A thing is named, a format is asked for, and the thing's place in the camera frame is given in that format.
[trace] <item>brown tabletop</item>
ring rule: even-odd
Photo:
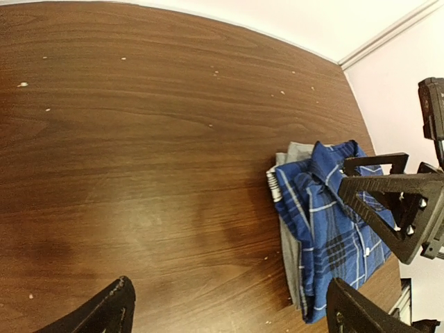
[[[283,42],[116,3],[0,7],[0,331],[127,275],[136,333],[326,332],[290,306],[265,170],[291,140],[348,139],[373,152],[341,69]],[[396,258],[362,291],[389,309]]]

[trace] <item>blue plaid shirt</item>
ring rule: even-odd
[[[338,196],[344,159],[366,154],[354,141],[326,147],[318,142],[311,159],[276,168],[282,200],[275,204],[292,235],[301,242],[302,316],[315,323],[325,316],[327,288],[342,278],[358,289],[391,252]],[[380,166],[361,166],[363,176],[382,175]],[[391,212],[372,196],[361,198],[393,227]]]

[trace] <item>folded gray garment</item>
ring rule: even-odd
[[[278,182],[275,177],[275,167],[286,163],[306,160],[311,157],[313,144],[299,144],[291,142],[287,153],[276,154],[276,165],[266,172],[268,185],[273,196],[273,200],[279,201],[282,198]],[[302,276],[300,274],[300,242],[290,233],[285,222],[280,218],[280,237],[282,243],[282,256],[284,258],[285,274],[289,285],[290,296],[296,309],[300,309],[300,292],[302,286]]]

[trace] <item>stack of clothes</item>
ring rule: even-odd
[[[291,142],[266,172],[279,214],[282,255],[293,304],[306,323],[325,316],[327,288],[341,278],[358,289],[391,251],[338,196],[343,162],[365,153],[354,141],[337,146]],[[361,166],[362,176],[382,175],[381,166]],[[392,227],[391,212],[366,192],[359,194]]]

